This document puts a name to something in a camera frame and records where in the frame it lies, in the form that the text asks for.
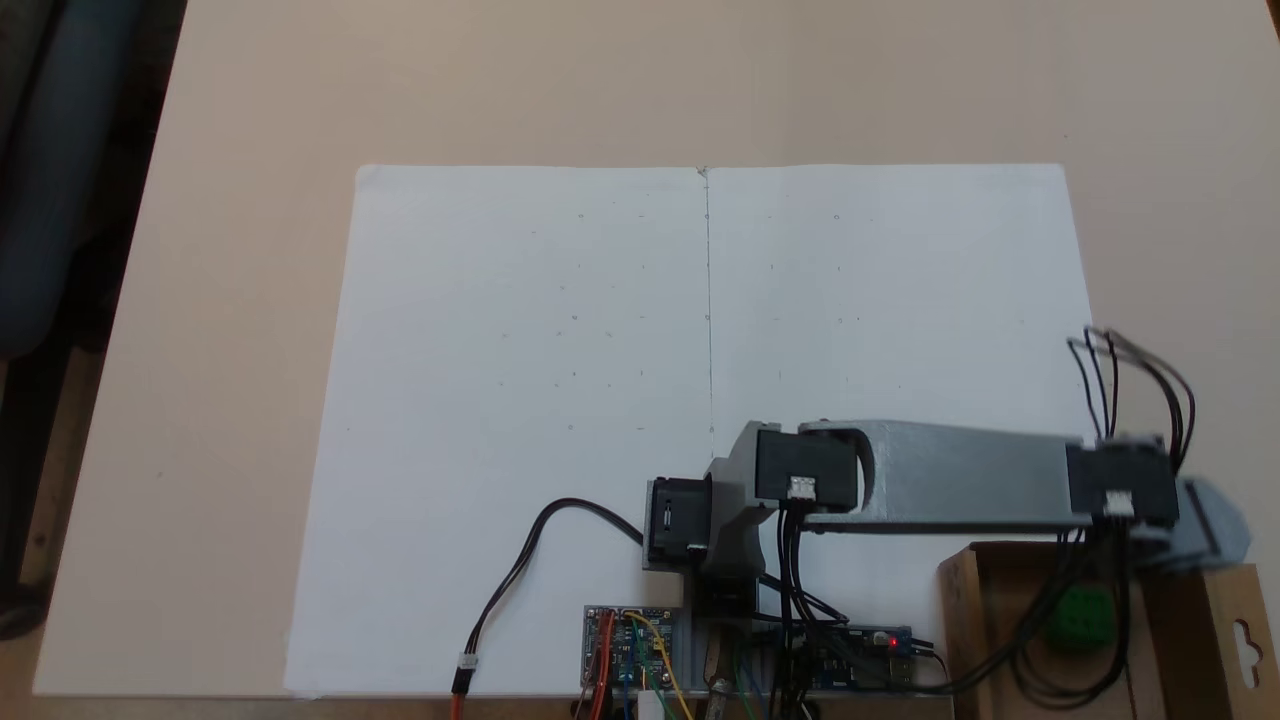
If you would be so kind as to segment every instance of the beige table surface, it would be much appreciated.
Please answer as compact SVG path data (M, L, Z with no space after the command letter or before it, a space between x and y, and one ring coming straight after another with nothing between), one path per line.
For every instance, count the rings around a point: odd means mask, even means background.
M360 165L1019 161L1196 384L1280 618L1263 0L191 0L37 691L283 692Z

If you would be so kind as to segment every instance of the circuit board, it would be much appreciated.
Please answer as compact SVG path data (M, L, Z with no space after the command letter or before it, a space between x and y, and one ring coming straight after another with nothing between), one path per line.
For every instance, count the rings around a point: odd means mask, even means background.
M613 630L605 648L609 653L609 687L621 688L627 683L634 688L669 689L671 674L658 652L653 632L644 623L626 618L627 612L635 612L653 623L667 652L675 655L672 641L676 637L677 609L588 605L582 610L582 687L595 684L600 671L600 630L612 615Z
M845 633L845 644L863 662L874 665L881 676L856 669L819 646L814 648L817 667L813 689L879 691L886 687L883 675L902 683L913 682L915 661L911 656L911 628L846 628Z

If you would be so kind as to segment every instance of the red wire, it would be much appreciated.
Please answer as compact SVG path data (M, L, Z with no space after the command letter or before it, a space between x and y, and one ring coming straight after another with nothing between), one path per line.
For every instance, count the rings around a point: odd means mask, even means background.
M590 720L600 720L604 693L609 692L609 657L613 655L613 611L600 621L600 675L595 679L595 697L591 700Z

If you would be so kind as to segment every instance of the blue wire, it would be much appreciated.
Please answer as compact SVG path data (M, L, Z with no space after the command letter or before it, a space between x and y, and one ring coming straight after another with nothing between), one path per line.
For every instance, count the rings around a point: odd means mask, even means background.
M748 683L751 684L751 694L755 696L755 702L760 705L760 711L764 712L764 720L769 720L769 703L764 702L764 693L760 692L760 685L755 684L755 674L751 671L751 662L749 656L739 655L742 666L742 673L746 675Z
M627 646L627 671L622 675L622 717L623 720L631 720L631 673L636 669L636 638L631 637L631 644Z

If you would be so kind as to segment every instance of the cardboard box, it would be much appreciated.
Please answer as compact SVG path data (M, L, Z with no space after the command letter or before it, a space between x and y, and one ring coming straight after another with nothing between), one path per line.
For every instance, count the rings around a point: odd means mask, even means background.
M1052 543L974 543L938 566L952 676L975 666L1012 632L1053 566ZM1212 574L1152 577L1132 592L1129 669L1091 705L1068 712L1038 707L1002 666L955 698L959 720L1260 720L1280 717L1280 673L1252 565ZM1236 652L1236 621L1248 626L1261 660L1245 683ZM1029 647L1051 680L1084 687L1111 662L1111 650L1053 653L1039 638Z

